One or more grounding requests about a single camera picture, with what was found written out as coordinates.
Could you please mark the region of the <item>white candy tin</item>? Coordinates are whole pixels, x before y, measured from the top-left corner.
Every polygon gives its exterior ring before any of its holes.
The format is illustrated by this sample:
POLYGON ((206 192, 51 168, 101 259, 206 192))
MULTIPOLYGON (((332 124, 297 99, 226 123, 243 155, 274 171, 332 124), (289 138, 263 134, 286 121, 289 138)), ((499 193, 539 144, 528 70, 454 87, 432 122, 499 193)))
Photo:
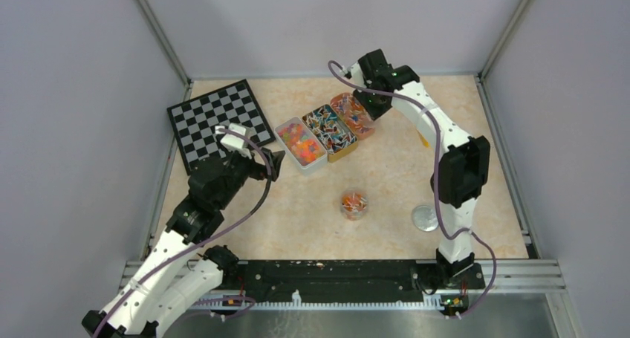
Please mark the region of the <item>white candy tin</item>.
POLYGON ((328 153, 316 135, 298 117, 292 117, 273 130, 279 145, 303 175, 312 175, 328 162, 328 153))

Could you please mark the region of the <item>silver jar lid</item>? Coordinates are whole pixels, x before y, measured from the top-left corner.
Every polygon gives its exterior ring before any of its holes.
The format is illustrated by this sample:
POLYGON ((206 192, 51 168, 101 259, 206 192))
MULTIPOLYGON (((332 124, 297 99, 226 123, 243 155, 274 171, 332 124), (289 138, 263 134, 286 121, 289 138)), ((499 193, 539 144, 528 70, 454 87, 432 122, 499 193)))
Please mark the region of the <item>silver jar lid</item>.
POLYGON ((412 223, 421 231, 429 233, 438 228, 435 208, 431 205, 418 205, 412 210, 412 223))

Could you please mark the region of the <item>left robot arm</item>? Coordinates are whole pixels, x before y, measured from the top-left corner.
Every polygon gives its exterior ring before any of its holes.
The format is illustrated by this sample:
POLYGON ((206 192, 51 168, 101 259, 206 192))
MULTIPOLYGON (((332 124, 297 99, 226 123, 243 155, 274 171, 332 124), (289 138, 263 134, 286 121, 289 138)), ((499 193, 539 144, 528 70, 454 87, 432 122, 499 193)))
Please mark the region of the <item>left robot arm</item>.
POLYGON ((226 247, 208 249, 182 279, 176 275, 224 221, 222 212, 247 179, 279 176, 285 152, 263 148, 263 161, 240 153, 198 161, 188 180, 187 196, 176 206, 157 244, 117 298, 82 319, 91 337, 162 337, 204 294, 232 287, 238 258, 226 247))

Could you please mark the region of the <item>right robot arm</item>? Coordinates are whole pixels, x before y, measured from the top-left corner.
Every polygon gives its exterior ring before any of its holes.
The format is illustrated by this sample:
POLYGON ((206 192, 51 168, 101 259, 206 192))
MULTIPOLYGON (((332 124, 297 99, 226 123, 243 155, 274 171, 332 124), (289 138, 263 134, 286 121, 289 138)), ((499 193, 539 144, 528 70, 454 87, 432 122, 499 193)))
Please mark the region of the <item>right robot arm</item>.
POLYGON ((490 142, 463 130, 430 97, 419 75, 408 65, 393 67, 381 49, 369 52, 340 79, 372 120, 390 109, 399 111, 434 150, 430 185, 443 238, 436 251, 435 276, 444 287, 456 287, 475 264, 473 217, 487 183, 490 142))

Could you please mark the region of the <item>clear plastic jar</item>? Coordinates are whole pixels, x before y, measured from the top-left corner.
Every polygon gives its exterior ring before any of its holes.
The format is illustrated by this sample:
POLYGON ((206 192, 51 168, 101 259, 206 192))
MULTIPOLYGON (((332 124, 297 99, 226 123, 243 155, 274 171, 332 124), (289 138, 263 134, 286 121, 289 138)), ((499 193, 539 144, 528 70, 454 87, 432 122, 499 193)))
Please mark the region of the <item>clear plastic jar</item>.
POLYGON ((368 211, 368 196, 361 189, 350 188, 340 196, 340 212, 350 220, 361 219, 368 211))

